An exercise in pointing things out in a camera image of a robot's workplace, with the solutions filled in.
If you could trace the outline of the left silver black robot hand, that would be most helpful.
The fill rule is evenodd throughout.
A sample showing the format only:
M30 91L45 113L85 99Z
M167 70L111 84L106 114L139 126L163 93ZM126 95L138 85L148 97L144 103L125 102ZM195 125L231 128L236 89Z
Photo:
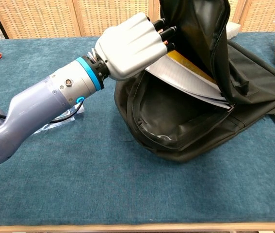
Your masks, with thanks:
M139 12L121 24L104 31L95 45L99 57L105 62L110 77L124 81L153 64L169 51L174 44L164 42L176 34L176 26L159 32L165 19L150 22Z

